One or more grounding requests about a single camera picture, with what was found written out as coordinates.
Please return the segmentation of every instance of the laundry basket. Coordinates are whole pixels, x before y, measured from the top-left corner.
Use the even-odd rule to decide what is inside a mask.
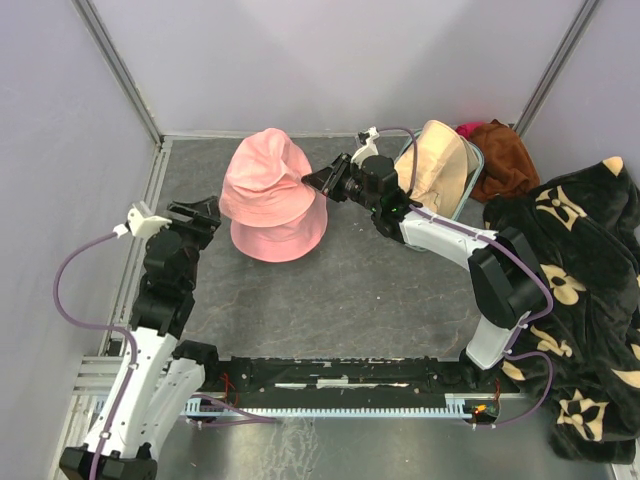
[[[421,133],[422,133],[422,129],[416,130],[415,131],[416,138]],[[400,149],[400,153],[398,154],[398,158],[400,158],[400,156],[404,152],[407,151],[407,149],[409,148],[410,145],[411,145],[411,139],[407,140],[407,142]],[[467,181],[466,181],[465,187],[464,187],[464,194],[462,195],[462,198],[460,199],[460,203],[458,203],[458,206],[456,207],[456,210],[453,212],[453,216],[451,217],[451,220],[457,220],[458,217],[460,216],[460,212],[462,212],[462,208],[464,207],[464,204],[466,203],[467,199],[469,198],[469,195],[471,195],[471,190],[473,190],[473,186],[478,181],[478,177],[480,176],[480,172],[482,171],[482,167],[484,167],[484,155],[482,155],[482,152],[480,151],[480,149],[478,147],[476,147],[471,142],[469,142],[469,145],[471,145],[471,148],[473,149],[474,153],[476,154],[476,158],[478,159],[478,167],[475,170],[469,172],[469,175],[467,176]]]

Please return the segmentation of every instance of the floral blanket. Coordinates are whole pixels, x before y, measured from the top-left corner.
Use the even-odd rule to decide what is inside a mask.
[[[556,178],[525,197],[497,197],[484,219],[492,229],[522,231],[551,285],[553,312],[532,322],[513,350],[552,359],[545,405],[553,412],[554,451],[631,463],[640,435],[640,200],[622,159]],[[502,368],[527,394],[542,394],[543,359]]]

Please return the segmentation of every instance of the pink hat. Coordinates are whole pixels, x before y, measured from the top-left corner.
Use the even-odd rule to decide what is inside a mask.
[[[327,229],[327,199],[316,195],[311,207],[277,227],[247,227],[231,222],[231,240],[245,255],[263,262],[296,260],[320,243]]]
[[[326,198],[302,183],[308,173],[307,157],[281,130],[270,128],[240,144],[220,196],[238,250],[265,262],[288,262],[320,242]]]
[[[311,206],[315,190],[301,178],[311,173],[304,152],[282,130],[269,128],[245,138],[222,184],[220,212],[250,227],[290,222]]]

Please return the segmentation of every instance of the tan hat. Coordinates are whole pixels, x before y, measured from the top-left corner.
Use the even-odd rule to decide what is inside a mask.
[[[472,146],[448,125],[429,120],[418,137],[418,168],[411,199],[451,218],[464,194],[469,172],[478,167]],[[413,170],[413,145],[396,162],[398,183],[406,192]]]

